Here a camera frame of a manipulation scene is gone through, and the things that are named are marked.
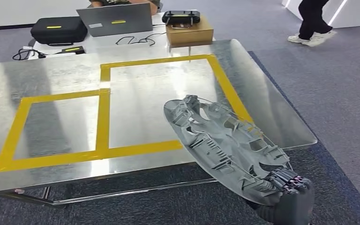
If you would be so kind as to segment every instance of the gray plastic part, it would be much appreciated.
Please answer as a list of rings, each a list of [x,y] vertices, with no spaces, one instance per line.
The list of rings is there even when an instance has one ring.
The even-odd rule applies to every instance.
[[[221,184],[258,204],[279,202],[282,190],[264,178],[275,168],[291,170],[289,157],[258,127],[218,103],[200,103],[195,95],[166,102],[164,113],[199,166]]]

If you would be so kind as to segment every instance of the gray carpet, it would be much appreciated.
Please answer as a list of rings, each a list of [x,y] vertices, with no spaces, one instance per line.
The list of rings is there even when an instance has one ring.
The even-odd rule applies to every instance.
[[[311,178],[316,186],[313,223],[315,225],[360,225],[360,218],[343,195],[339,184],[328,174],[316,152],[326,151],[322,144],[288,155],[294,169]],[[204,179],[208,175],[196,165],[174,167],[162,172],[142,173],[109,180],[79,182],[57,186],[52,198],[80,197],[127,188],[148,187],[176,181]],[[41,194],[30,190],[28,194]],[[181,187],[165,191],[83,202],[65,210],[20,203],[0,198],[1,224],[44,225],[268,225],[244,200],[218,183]]]
[[[333,40],[308,48],[286,42],[300,21],[283,9],[280,0],[165,0],[164,4],[164,10],[199,9],[215,28],[216,39],[236,38],[254,51],[330,153],[321,143],[289,153],[296,170],[317,184],[314,223],[360,224],[360,194],[352,186],[360,192],[360,27],[338,29]],[[29,39],[29,29],[0,30],[0,61],[11,60]],[[171,174],[167,179],[152,173],[145,174],[149,177],[145,181],[129,177],[127,183],[191,178],[188,170],[195,170],[195,177],[204,175],[185,167],[163,172]],[[56,197],[118,187],[114,180],[100,182],[57,187]],[[0,199],[0,224],[119,223],[265,224],[219,184],[81,203],[67,210]]]

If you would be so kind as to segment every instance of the table leg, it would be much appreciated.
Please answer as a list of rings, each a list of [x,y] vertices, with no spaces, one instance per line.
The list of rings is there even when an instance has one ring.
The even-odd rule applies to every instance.
[[[71,204],[71,203],[81,203],[81,202],[97,200],[97,199],[113,198],[113,197],[124,196],[124,195],[134,195],[134,194],[145,193],[145,192],[149,192],[149,191],[166,190],[166,189],[171,189],[171,188],[180,188],[180,187],[186,187],[186,186],[192,186],[192,185],[198,185],[198,184],[207,184],[207,183],[213,183],[213,182],[217,182],[217,180],[214,178],[205,179],[205,180],[194,180],[194,181],[187,181],[187,182],[181,182],[181,183],[161,185],[161,186],[156,186],[156,187],[148,187],[148,188],[113,192],[113,193],[107,193],[107,194],[101,194],[101,195],[92,195],[92,196],[85,196],[85,197],[79,197],[79,198],[58,200],[58,201],[50,201],[47,199],[49,196],[50,187],[45,187],[44,193],[43,193],[43,198],[37,198],[37,197],[30,196],[30,195],[18,194],[18,193],[14,193],[14,192],[0,194],[0,197],[14,199],[14,200],[22,201],[25,203],[32,203],[32,204],[38,204],[38,205],[43,205],[43,206],[52,207],[52,208],[63,209],[63,208],[65,208],[65,205]]]
[[[57,209],[65,208],[65,206],[63,206],[63,205],[54,205],[53,201],[43,199],[43,198],[33,197],[30,195],[24,195],[24,194],[18,194],[18,193],[3,193],[3,194],[0,194],[0,197],[14,199],[14,200],[18,200],[18,201],[25,202],[25,203],[32,203],[32,204],[48,206],[48,207],[57,208]]]

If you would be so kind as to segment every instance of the black case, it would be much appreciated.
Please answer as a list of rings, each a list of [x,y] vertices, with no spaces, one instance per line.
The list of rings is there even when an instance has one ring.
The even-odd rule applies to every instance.
[[[41,44],[73,44],[85,39],[88,30],[78,16],[41,18],[31,29],[31,35]]]
[[[201,21],[201,13],[194,10],[166,11],[162,17],[162,22],[166,24],[191,23],[191,18],[192,23],[199,23]]]

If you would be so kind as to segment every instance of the floor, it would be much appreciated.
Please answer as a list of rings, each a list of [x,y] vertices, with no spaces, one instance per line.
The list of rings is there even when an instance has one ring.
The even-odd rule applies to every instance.
[[[314,48],[288,43],[286,37],[297,32],[300,20],[285,10],[280,2],[165,0],[164,9],[197,8],[215,28],[216,39],[235,38],[248,51],[253,51],[322,141],[317,148],[323,152],[327,149],[330,153],[327,158],[332,156],[335,159],[359,191],[356,195],[359,195],[360,27],[338,29],[338,34],[332,40]],[[29,31],[30,29],[0,30],[0,62],[10,61],[19,48],[27,45],[31,38]],[[355,213],[358,209],[355,209],[356,206],[348,198],[352,197],[351,194],[344,196],[351,192],[342,189],[339,185],[342,184],[341,180],[331,180],[333,174],[328,170],[324,159],[317,158],[315,153],[319,151],[315,150],[317,149],[310,149],[303,154],[289,153],[300,172],[314,177],[315,182],[321,184],[317,185],[318,188],[326,188],[318,191],[314,222],[360,224],[360,213]],[[104,212],[101,218],[112,219],[110,223],[265,224],[254,217],[253,212],[239,198],[216,184],[170,190],[156,195],[147,194],[140,199],[129,198],[123,201],[96,201],[90,203],[89,207],[96,210],[100,207]],[[148,210],[139,209],[136,206],[138,204]],[[214,207],[216,213],[206,210],[206,205]],[[32,207],[0,199],[0,224],[35,224],[38,219],[43,224],[72,224],[72,218],[79,222],[75,224],[94,224],[97,221],[104,223],[98,216],[92,215],[94,211],[87,210],[86,206],[83,203],[71,206],[71,210],[66,212],[36,207],[35,210],[40,211],[42,216],[36,217],[30,213],[29,217],[23,218],[18,212],[33,210]]]

